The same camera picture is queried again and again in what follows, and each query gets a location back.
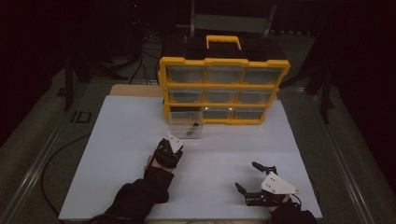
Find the yellow storage organizer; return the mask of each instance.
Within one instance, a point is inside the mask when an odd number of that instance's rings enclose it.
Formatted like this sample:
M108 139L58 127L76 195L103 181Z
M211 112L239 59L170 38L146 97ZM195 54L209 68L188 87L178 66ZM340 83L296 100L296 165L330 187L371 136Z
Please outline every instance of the yellow storage organizer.
M169 35L159 71L163 113L167 121L201 111L204 123L261 124L289 69L270 38Z

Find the black fabric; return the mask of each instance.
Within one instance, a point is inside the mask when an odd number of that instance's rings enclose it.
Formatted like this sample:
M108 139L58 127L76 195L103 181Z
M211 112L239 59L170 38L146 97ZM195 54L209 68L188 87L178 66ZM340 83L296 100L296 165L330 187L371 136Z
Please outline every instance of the black fabric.
M271 213L272 224L317 224L309 211L301 211L300 207L289 199Z
M144 179L137 179L132 184L128 183L122 186L105 214L134 219L134 221L125 223L143 223L155 203L168 202L168 188L173 177L173 174L163 169L150 166ZM116 224L122 222L101 219L98 223Z

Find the white table surface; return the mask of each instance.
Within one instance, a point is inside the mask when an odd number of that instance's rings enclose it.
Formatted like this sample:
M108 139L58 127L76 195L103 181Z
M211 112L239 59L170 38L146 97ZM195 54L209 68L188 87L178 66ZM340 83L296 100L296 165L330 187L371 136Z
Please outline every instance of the white table surface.
M163 98L107 96L66 196L60 219L89 219L112 204L123 184L143 177L143 167L167 137ZM300 190L303 210L322 217L281 102L262 125L204 125L203 138L185 139L184 154L168 203L156 204L148 220L262 220L270 214L248 207L234 185L260 191L265 178L256 161L276 166Z

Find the gray floor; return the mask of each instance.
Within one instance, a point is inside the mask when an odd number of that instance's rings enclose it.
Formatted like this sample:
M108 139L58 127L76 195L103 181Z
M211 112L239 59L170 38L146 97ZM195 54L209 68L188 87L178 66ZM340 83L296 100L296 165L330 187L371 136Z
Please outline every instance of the gray floor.
M287 54L295 76L314 39L298 35L277 38ZM150 43L145 52L159 56L161 44ZM144 55L144 65L155 80L156 61ZM121 72L130 77L137 65ZM141 69L134 83L146 84ZM318 97L302 91L306 79L282 90L278 99L285 107L306 170L318 190L323 213L319 223L396 223L396 198L379 172L358 128L332 87L334 108L330 125L318 115ZM91 83L76 82L76 101L63 112L64 72L53 78L52 88L0 149L0 223L58 223L40 190L40 173L55 152L44 175L44 187L60 211L84 152L89 134L111 87L121 83L95 77ZM71 122L74 111L92 113L88 123Z

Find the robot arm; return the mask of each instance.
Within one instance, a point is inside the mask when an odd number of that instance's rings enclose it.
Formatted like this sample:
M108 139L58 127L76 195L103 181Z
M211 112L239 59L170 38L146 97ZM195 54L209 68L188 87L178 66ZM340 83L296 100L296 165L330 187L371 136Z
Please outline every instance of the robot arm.
M247 206L278 206L285 199L286 194L299 193L297 188L277 175L275 166L267 167L255 161L252 165L259 171L265 172L267 177L262 182L260 192L247 192L241 185L235 183L238 191L245 196Z

